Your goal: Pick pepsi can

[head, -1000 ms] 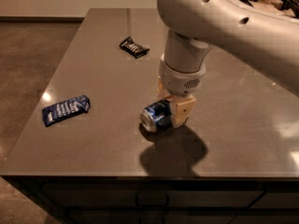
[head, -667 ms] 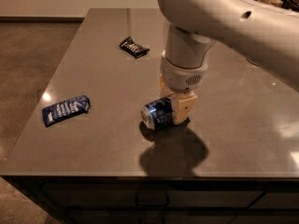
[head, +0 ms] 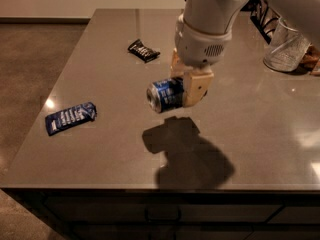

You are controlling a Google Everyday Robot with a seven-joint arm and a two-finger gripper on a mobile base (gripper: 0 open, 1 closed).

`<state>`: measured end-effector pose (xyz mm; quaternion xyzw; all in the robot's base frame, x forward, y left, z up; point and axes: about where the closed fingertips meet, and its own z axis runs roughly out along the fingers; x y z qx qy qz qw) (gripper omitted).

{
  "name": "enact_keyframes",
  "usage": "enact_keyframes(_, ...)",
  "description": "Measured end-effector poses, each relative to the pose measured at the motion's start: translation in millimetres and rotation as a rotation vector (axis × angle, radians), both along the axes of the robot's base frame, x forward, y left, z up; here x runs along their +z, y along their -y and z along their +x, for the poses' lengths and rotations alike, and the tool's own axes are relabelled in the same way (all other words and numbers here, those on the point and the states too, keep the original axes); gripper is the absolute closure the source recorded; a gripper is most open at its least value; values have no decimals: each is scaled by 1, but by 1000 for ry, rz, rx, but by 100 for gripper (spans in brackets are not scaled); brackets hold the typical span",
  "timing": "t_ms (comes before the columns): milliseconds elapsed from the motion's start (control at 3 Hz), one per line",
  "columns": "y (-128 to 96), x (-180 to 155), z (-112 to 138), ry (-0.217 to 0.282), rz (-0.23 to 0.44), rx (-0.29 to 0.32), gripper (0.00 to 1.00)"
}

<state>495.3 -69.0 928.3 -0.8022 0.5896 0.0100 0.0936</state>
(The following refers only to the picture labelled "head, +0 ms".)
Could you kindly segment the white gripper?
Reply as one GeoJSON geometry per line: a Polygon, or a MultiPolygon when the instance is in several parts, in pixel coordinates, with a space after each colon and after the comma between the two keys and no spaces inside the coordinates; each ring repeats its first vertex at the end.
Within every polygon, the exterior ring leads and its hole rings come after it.
{"type": "Polygon", "coordinates": [[[205,96],[214,77],[212,71],[196,72],[192,67],[204,67],[221,60],[231,39],[232,31],[214,35],[202,33],[190,27],[183,15],[178,17],[170,76],[183,78],[183,107],[196,105],[205,96]]]}

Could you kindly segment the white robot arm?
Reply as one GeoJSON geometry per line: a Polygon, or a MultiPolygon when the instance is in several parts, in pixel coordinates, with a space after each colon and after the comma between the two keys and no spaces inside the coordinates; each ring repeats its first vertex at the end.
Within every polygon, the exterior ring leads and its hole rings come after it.
{"type": "MultiPolygon", "coordinates": [[[[224,49],[232,38],[232,26],[249,0],[186,0],[176,22],[172,70],[183,77],[182,105],[197,104],[213,78],[211,65],[223,54],[210,55],[209,48],[224,49]]],[[[311,43],[320,46],[320,0],[265,0],[293,24],[311,43]]]]}

